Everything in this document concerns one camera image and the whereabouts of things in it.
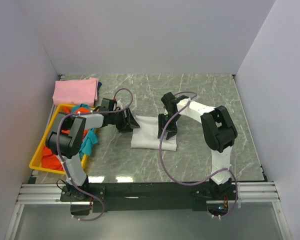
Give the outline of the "white t shirt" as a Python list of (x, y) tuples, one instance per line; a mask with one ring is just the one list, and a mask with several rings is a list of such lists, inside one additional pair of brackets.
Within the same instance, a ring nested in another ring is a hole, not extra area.
[(158, 150), (160, 144), (160, 139), (158, 138), (158, 118), (137, 115), (135, 120), (140, 128), (135, 128), (132, 131), (131, 148)]

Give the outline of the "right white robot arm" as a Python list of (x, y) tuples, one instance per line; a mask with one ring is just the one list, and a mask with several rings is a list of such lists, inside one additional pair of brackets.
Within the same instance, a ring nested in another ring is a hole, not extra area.
[[(235, 139), (238, 137), (237, 129), (225, 106), (207, 106), (194, 101), (197, 97), (195, 92), (192, 93), (192, 97), (184, 93), (185, 91), (176, 94), (168, 92), (161, 98), (166, 110), (166, 113), (158, 115), (157, 137), (161, 165), (171, 180), (183, 186), (195, 186), (211, 179), (215, 184), (209, 187), (209, 193), (212, 198), (220, 200), (227, 194), (227, 187), (224, 184), (234, 177), (230, 171), (230, 159)], [(211, 150), (211, 174), (199, 182), (187, 184), (176, 180), (170, 175), (163, 161), (163, 140), (169, 140), (177, 135), (177, 121), (180, 116), (187, 116), (201, 124), (204, 140)]]

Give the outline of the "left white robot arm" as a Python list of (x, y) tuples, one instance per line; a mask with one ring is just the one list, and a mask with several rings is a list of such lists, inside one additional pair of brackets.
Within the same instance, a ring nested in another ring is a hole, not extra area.
[(120, 133), (140, 128), (128, 107), (116, 107), (115, 99), (104, 98), (100, 106), (87, 114), (58, 112), (46, 137), (45, 146), (57, 155), (65, 170), (66, 182), (75, 185), (72, 195), (78, 201), (84, 201), (90, 195), (88, 176), (80, 159), (84, 132), (108, 125), (114, 125)]

